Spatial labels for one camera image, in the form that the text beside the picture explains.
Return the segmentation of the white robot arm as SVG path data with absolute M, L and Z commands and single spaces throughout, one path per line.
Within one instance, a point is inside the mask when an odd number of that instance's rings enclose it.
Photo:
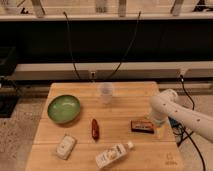
M 150 120 L 161 127 L 170 117 L 213 143 L 213 117 L 185 108 L 177 103 L 178 94 L 173 89 L 164 90 L 150 98 Z

